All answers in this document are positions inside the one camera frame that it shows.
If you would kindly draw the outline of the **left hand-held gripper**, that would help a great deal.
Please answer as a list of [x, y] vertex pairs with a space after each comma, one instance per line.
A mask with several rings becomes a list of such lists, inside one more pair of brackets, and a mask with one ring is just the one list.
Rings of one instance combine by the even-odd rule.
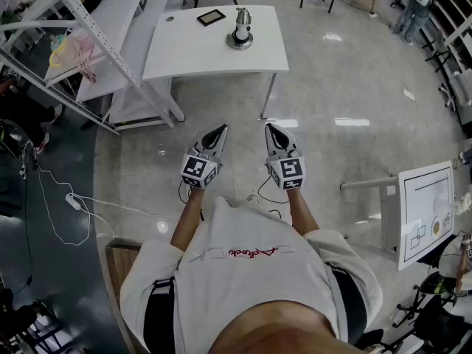
[[180, 174], [185, 184], [204, 190], [219, 174], [228, 130], [227, 124], [213, 125], [196, 135], [181, 164]]

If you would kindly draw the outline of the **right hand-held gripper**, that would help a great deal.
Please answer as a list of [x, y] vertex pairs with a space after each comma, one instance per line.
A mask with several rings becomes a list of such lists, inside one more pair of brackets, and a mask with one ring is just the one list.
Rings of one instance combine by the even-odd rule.
[[266, 165], [270, 176], [281, 190], [300, 189], [305, 181], [305, 159], [300, 149], [277, 154], [279, 148], [292, 148], [294, 135], [284, 127], [267, 123], [264, 128], [269, 157]]

